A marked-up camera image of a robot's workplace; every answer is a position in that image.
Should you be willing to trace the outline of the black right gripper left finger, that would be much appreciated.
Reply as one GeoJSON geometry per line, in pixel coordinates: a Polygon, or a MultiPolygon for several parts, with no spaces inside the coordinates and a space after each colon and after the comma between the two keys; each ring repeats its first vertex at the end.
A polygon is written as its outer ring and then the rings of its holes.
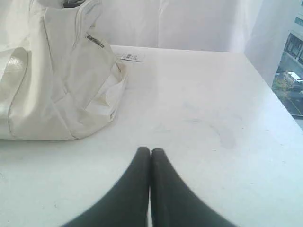
{"type": "Polygon", "coordinates": [[[96,204],[65,227],[146,227],[151,152],[139,147],[129,167],[96,204]]]}

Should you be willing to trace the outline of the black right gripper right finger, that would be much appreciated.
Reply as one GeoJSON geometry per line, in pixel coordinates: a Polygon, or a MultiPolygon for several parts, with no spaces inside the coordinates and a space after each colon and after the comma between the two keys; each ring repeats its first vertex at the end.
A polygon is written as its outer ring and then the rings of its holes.
{"type": "Polygon", "coordinates": [[[226,227],[227,220],[183,182],[165,151],[151,153],[151,214],[154,227],[226,227]]]}

